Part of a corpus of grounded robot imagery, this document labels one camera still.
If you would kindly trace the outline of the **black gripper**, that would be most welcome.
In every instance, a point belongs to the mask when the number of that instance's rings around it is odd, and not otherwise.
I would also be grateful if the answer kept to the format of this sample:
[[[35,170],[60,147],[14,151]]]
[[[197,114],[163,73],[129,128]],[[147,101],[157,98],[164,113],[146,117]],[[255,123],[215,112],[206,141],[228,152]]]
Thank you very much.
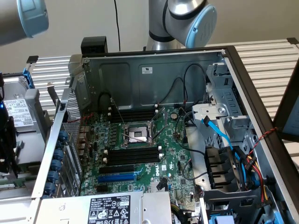
[[[0,103],[0,171],[12,172],[18,177],[18,165],[15,161],[16,132],[14,119],[9,116],[3,102]]]

